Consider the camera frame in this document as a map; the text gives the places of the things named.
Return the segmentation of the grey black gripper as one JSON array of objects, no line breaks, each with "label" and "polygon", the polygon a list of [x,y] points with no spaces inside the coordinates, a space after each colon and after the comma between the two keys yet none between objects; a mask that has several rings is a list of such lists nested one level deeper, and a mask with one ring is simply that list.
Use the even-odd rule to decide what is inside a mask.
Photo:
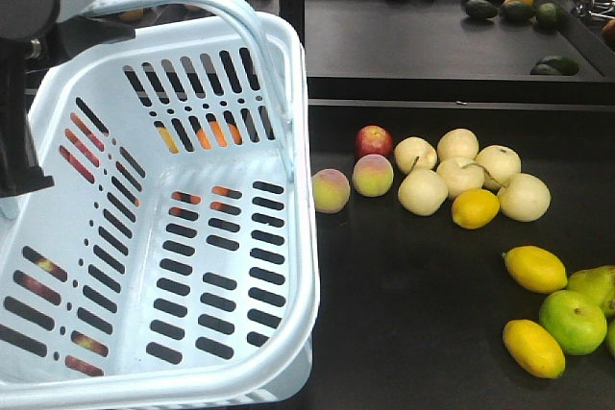
[{"label": "grey black gripper", "polygon": [[87,17],[95,0],[1,0],[1,195],[53,185],[38,165],[28,123],[26,75],[94,46],[132,39],[132,27]]}]

